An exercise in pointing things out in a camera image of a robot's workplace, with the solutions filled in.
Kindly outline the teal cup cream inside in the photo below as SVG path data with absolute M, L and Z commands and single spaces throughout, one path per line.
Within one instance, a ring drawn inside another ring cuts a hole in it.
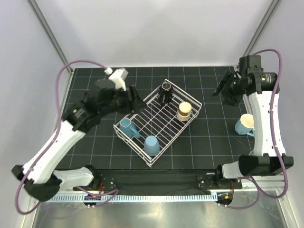
M 254 117 L 252 114 L 243 114 L 235 124 L 235 132 L 238 135 L 255 136 Z

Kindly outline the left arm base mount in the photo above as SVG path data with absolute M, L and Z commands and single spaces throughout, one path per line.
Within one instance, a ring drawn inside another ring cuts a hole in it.
M 116 189 L 115 176 L 113 175 L 101 175 L 100 180 L 97 181 L 97 186 L 95 188 L 98 191 L 112 191 Z

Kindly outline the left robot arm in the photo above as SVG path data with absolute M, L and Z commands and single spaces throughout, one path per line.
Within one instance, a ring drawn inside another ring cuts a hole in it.
M 12 168 L 14 176 L 24 181 L 24 189 L 45 202 L 59 191 L 74 187 L 99 188 L 101 174 L 92 166 L 59 171 L 57 165 L 67 152 L 101 119 L 111 113 L 138 114 L 146 107 L 134 85 L 101 79 L 63 114 L 60 126 L 40 151 L 26 164 Z

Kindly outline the light blue plastic cup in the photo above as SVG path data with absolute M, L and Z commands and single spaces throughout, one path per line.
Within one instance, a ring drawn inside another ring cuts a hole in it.
M 148 136 L 144 141 L 144 152 L 153 157 L 156 156 L 159 151 L 160 145 L 158 139 L 153 135 Z

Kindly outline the blue glazed ceramic mug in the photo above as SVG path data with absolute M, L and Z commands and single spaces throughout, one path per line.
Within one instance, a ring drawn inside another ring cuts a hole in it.
M 135 124 L 129 118 L 123 118 L 119 123 L 119 129 L 129 138 L 140 138 L 141 135 L 137 131 Z

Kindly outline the black cup cream inside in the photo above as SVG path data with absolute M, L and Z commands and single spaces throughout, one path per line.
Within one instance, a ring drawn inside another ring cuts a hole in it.
M 172 100 L 173 87 L 170 83 L 163 82 L 159 88 L 158 100 L 161 106 L 169 104 Z

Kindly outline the brown and cream cup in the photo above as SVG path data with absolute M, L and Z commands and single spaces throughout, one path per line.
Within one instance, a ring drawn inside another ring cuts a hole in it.
M 177 118 L 182 122 L 187 121 L 190 119 L 191 111 L 192 105 L 188 102 L 182 102 L 177 110 Z

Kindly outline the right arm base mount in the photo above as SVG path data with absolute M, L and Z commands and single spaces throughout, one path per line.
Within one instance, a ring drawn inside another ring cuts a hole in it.
M 236 179 L 219 179 L 215 173 L 204 172 L 197 175 L 198 185 L 201 190 L 240 190 L 241 181 Z

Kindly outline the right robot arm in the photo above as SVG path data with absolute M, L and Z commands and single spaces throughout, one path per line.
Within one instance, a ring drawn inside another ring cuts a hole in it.
M 280 134 L 279 79 L 277 73 L 264 71 L 260 55 L 248 55 L 240 58 L 237 72 L 225 73 L 213 92 L 229 106 L 237 106 L 246 97 L 255 129 L 252 155 L 241 155 L 236 162 L 219 165 L 214 176 L 217 187 L 225 188 L 231 179 L 245 176 L 275 176 L 293 166 L 294 159 L 286 155 Z

